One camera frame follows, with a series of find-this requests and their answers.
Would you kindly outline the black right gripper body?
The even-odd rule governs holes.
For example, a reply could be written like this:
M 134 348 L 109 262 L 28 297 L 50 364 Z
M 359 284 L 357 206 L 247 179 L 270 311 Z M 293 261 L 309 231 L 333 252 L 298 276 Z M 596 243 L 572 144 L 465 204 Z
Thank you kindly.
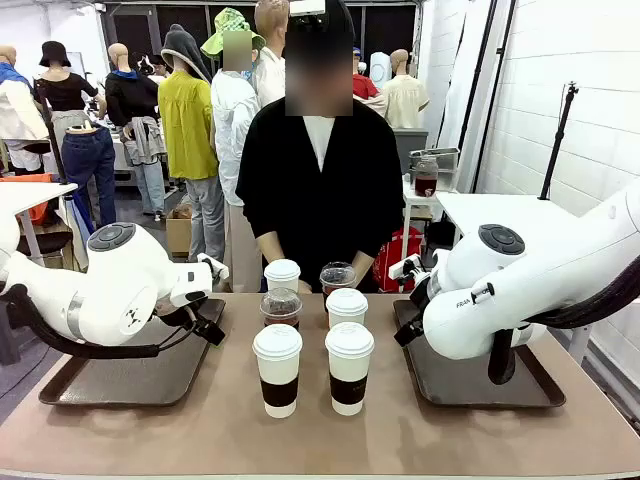
M 430 298 L 430 283 L 432 275 L 426 274 L 421 280 L 416 280 L 414 290 L 409 296 L 409 300 L 415 306 L 417 313 L 414 315 L 414 320 L 421 320 L 424 315 L 424 311 L 431 301 Z

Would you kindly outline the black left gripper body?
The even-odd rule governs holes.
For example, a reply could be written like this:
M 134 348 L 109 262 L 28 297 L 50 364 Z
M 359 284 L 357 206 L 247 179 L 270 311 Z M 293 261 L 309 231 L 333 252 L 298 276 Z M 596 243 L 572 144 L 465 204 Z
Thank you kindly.
M 205 300 L 200 299 L 185 306 L 177 307 L 170 301 L 162 301 L 156 304 L 154 314 L 169 327 L 189 330 L 192 328 L 196 313 L 204 303 Z

